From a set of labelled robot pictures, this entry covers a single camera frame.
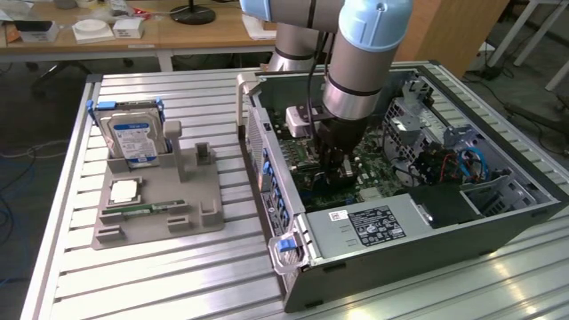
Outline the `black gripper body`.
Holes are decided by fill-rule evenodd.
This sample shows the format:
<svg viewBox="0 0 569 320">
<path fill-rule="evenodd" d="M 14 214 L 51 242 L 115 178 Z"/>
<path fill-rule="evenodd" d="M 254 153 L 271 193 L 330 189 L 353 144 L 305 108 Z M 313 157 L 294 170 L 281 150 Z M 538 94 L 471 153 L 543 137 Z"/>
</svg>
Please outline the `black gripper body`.
<svg viewBox="0 0 569 320">
<path fill-rule="evenodd" d="M 319 167 L 327 184 L 355 183 L 358 171 L 355 165 L 351 165 L 353 152 L 366 127 L 366 118 L 354 121 L 330 118 L 319 122 Z"/>
</svg>

